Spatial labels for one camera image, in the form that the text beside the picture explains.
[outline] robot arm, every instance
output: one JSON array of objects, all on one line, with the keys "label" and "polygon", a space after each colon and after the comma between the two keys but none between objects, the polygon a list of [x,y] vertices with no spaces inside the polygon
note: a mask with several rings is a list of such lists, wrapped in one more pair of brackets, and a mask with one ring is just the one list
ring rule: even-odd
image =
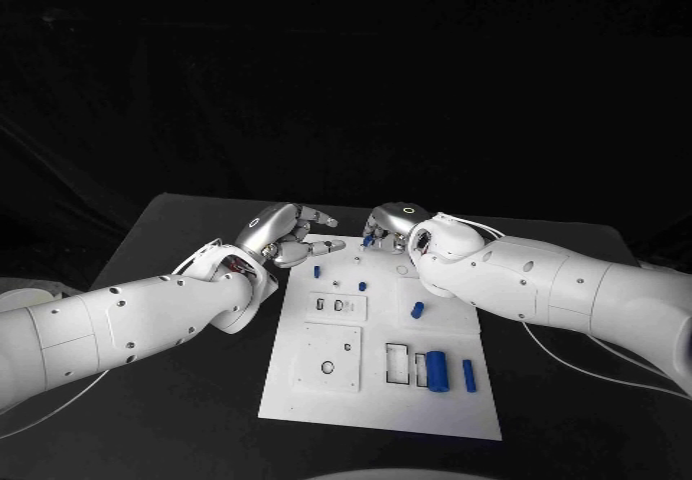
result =
[{"label": "robot arm", "polygon": [[[388,204],[385,210],[397,208],[402,215],[404,204]],[[363,235],[382,212],[373,211]],[[620,345],[692,395],[692,277],[604,262],[535,240],[506,236],[486,243],[476,230],[443,213],[399,228],[431,293],[459,297],[508,319]]]},{"label": "robot arm", "polygon": [[173,274],[0,313],[0,410],[180,345],[209,324],[238,332],[278,287],[265,261],[288,268],[345,248],[339,240],[303,243],[310,221],[337,225],[311,208],[278,204],[250,222],[238,247],[209,243]]}]

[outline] robotic hand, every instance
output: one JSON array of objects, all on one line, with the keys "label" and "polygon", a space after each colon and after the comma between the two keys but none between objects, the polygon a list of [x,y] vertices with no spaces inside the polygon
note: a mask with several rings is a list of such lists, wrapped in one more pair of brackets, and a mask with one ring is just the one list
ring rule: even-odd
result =
[{"label": "robotic hand", "polygon": [[692,395],[692,276],[597,260],[495,229],[484,239],[470,224],[480,226],[388,203],[372,211],[363,245],[405,250],[435,295],[627,348]]},{"label": "robotic hand", "polygon": [[33,395],[189,341],[208,324],[238,332],[275,291],[264,263],[299,265],[345,248],[303,243],[324,213],[291,203],[267,208],[235,245],[206,244],[173,274],[0,313],[0,412]]}]

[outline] black background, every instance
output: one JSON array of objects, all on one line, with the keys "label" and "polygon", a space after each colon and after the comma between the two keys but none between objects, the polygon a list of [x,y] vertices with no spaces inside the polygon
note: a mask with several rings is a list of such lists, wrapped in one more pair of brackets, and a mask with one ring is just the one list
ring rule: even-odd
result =
[{"label": "black background", "polygon": [[[94,287],[170,272],[211,239],[235,238],[270,204],[157,197]],[[314,233],[361,233],[369,208],[317,207],[340,224],[336,229],[316,227]],[[450,213],[466,216],[464,211]],[[564,245],[606,261],[634,263],[607,227],[470,218],[508,235]],[[548,357],[521,323],[483,311],[502,442],[258,419],[288,280],[287,270],[270,268],[281,287],[242,332],[228,335],[206,328],[180,347],[114,369],[69,408],[3,440],[0,476],[306,479],[361,468],[410,467],[503,479],[691,477],[691,402],[575,372]],[[670,388],[584,335],[539,326],[532,330],[555,354],[583,368]],[[0,430],[39,418],[92,378],[27,400],[0,417]]]},{"label": "black background", "polygon": [[164,191],[679,241],[686,2],[97,3],[3,2],[6,274],[88,288]]}]

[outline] black curtain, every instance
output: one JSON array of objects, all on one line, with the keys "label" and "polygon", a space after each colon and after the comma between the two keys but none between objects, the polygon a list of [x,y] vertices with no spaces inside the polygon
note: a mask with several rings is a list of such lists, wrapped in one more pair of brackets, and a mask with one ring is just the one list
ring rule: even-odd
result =
[{"label": "black curtain", "polygon": [[167,191],[646,241],[691,210],[685,2],[512,5],[4,2],[7,225],[113,251]]}]

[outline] gray table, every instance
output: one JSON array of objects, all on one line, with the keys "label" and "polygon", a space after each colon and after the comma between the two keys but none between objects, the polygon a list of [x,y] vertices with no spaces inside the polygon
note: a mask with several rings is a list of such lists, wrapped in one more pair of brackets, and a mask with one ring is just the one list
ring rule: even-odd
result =
[{"label": "gray table", "polygon": [[[94,288],[170,272],[213,238],[232,242],[271,203],[159,196]],[[361,234],[368,209],[313,206],[340,221],[314,233]],[[472,213],[453,205],[448,210]],[[610,227],[466,217],[508,235],[634,264]],[[281,288],[239,334],[208,328],[190,343],[113,370],[68,409],[0,441],[0,478],[303,479],[375,467],[497,478],[692,478],[692,403],[577,373],[548,357],[518,322],[486,312],[482,339],[503,442],[258,419],[287,282],[287,271],[274,272]],[[666,386],[583,335],[534,330],[572,363]],[[40,417],[89,381],[29,400],[0,417],[2,431]]]}]

